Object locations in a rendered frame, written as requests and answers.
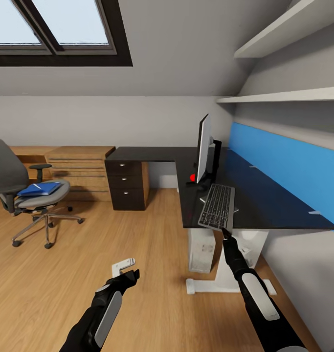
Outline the monitor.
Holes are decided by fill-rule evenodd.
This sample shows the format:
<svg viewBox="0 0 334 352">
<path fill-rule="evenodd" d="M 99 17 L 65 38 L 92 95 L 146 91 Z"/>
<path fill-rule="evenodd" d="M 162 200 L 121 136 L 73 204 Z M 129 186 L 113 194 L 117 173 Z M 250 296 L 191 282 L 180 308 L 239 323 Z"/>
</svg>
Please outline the monitor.
<svg viewBox="0 0 334 352">
<path fill-rule="evenodd" d="M 187 182 L 186 185 L 196 184 L 201 181 L 204 181 L 207 176 L 216 177 L 217 175 L 222 142 L 219 140 L 214 140 L 214 137 L 210 135 L 210 131 L 211 131 L 211 118 L 210 118 L 210 114 L 207 114 L 200 121 L 197 161 L 196 163 L 194 163 L 194 165 L 196 165 L 196 173 L 194 175 L 191 175 L 190 177 L 192 182 Z M 216 145 L 215 145 L 212 173 L 208 173 L 205 168 L 206 162 L 207 162 L 208 148 L 209 148 L 209 145 L 213 143 Z M 206 172 L 206 176 L 202 178 L 204 172 Z"/>
</svg>

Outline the keyboard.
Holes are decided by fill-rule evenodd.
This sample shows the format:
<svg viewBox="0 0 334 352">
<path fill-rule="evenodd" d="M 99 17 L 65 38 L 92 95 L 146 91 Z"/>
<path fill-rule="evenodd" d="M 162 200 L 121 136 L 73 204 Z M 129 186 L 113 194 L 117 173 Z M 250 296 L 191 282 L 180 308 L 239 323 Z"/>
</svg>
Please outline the keyboard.
<svg viewBox="0 0 334 352">
<path fill-rule="evenodd" d="M 232 235 L 234 197 L 234 187 L 212 183 L 198 225 L 221 232 L 224 227 Z"/>
</svg>

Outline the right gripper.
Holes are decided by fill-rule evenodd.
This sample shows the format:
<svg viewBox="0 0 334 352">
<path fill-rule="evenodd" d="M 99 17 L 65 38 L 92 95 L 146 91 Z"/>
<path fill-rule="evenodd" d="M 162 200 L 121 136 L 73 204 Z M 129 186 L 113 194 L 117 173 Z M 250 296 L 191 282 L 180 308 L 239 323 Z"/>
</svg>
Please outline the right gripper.
<svg viewBox="0 0 334 352">
<path fill-rule="evenodd" d="M 223 227 L 222 232 L 224 235 L 223 250 L 226 264 L 229 265 L 236 259 L 244 260 L 241 252 L 238 249 L 237 240 Z M 244 260 L 245 261 L 245 260 Z"/>
</svg>

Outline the folder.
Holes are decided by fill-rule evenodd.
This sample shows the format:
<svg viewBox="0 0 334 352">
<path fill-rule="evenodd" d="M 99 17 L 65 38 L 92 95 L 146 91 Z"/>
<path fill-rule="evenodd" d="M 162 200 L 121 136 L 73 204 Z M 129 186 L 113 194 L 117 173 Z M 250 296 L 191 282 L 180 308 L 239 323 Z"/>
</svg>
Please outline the folder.
<svg viewBox="0 0 334 352">
<path fill-rule="evenodd" d="M 18 192 L 18 196 L 38 196 L 38 195 L 49 195 L 54 190 L 61 186 L 60 182 L 43 182 L 43 183 L 32 183 L 26 189 Z"/>
</svg>

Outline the swivel chair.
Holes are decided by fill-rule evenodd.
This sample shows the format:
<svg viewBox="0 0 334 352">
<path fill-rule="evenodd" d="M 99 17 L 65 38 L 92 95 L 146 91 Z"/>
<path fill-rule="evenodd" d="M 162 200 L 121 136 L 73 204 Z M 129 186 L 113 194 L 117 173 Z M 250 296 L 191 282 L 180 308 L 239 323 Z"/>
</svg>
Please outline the swivel chair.
<svg viewBox="0 0 334 352">
<path fill-rule="evenodd" d="M 43 183 L 43 172 L 42 169 L 52 167 L 51 164 L 39 164 L 30 166 L 30 169 L 37 169 L 37 183 Z M 49 208 L 56 206 L 69 192 L 70 182 L 65 179 L 54 179 L 46 181 L 48 182 L 60 182 L 56 190 L 49 195 L 38 195 L 38 196 L 18 196 L 17 193 L 26 189 L 29 186 L 29 176 L 26 167 L 15 155 L 15 153 L 9 148 L 9 146 L 0 139 L 0 200 L 3 208 L 8 210 L 11 217 L 16 217 L 22 213 L 37 213 L 34 214 L 33 223 L 26 227 L 23 231 L 13 237 L 12 244 L 17 247 L 21 241 L 15 239 L 23 235 L 29 229 L 33 228 L 38 223 L 45 220 L 45 231 L 46 231 L 46 245 L 45 248 L 50 248 L 52 243 L 49 242 L 48 228 L 53 226 L 51 218 L 78 218 L 78 223 L 81 224 L 83 220 L 79 216 L 61 215 L 55 214 L 56 212 L 67 207 L 68 211 L 72 211 L 72 207 L 65 205 L 57 209 L 48 211 Z M 34 209 L 28 209 L 33 207 Z"/>
</svg>

